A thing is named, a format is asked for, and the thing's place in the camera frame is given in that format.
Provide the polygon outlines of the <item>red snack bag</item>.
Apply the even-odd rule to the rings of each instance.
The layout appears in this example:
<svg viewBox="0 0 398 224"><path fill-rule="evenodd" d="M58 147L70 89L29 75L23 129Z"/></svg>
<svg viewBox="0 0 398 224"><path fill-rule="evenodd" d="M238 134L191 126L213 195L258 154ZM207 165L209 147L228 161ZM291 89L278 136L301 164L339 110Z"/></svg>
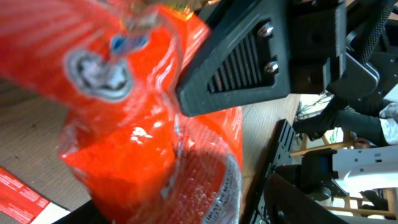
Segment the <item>red snack bag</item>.
<svg viewBox="0 0 398 224"><path fill-rule="evenodd" d="M109 223L238 223L243 119L175 87L209 27L140 1L1 1L1 77L65 105L58 153Z"/></svg>

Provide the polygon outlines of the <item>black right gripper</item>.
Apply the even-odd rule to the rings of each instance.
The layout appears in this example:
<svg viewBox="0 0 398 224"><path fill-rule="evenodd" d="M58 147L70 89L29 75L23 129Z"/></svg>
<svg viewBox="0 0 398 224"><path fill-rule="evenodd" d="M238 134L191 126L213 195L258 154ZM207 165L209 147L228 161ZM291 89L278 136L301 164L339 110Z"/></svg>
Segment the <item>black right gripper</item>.
<svg viewBox="0 0 398 224"><path fill-rule="evenodd" d="M291 1L293 93L397 98L397 1Z"/></svg>

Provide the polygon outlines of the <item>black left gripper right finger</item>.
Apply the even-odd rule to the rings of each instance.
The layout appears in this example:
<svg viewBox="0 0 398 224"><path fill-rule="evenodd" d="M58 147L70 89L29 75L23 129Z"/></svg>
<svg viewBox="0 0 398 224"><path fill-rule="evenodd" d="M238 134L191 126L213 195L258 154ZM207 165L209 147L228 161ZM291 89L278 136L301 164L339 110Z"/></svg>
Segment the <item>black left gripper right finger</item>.
<svg viewBox="0 0 398 224"><path fill-rule="evenodd" d="M264 199L271 223L348 224L275 173L267 178Z"/></svg>

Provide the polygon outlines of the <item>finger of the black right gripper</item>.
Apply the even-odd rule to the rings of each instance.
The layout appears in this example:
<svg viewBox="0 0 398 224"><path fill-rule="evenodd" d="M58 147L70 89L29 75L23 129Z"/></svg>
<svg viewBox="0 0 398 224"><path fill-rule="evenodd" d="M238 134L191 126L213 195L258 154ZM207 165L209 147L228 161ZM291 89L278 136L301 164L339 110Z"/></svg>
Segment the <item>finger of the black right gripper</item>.
<svg viewBox="0 0 398 224"><path fill-rule="evenodd" d="M285 98L289 81L288 1L221 1L213 29L176 87L181 112L198 116Z"/></svg>

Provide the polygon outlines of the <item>red chocolate bar wrapper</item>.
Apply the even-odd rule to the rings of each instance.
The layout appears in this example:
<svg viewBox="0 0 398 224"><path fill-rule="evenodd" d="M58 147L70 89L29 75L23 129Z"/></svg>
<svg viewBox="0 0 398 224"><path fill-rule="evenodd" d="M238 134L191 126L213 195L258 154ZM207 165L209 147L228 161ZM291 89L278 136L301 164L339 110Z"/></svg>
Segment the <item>red chocolate bar wrapper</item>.
<svg viewBox="0 0 398 224"><path fill-rule="evenodd" d="M1 168L1 213L21 224L54 223L71 211L50 201Z"/></svg>

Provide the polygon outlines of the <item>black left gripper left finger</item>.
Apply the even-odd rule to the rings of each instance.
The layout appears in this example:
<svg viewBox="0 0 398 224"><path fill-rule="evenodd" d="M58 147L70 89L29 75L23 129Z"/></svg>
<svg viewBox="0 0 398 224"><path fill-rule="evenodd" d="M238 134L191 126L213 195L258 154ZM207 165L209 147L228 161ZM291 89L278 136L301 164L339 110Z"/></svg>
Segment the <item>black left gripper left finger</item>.
<svg viewBox="0 0 398 224"><path fill-rule="evenodd" d="M109 224L109 221L96 208L93 201L89 200L53 224Z"/></svg>

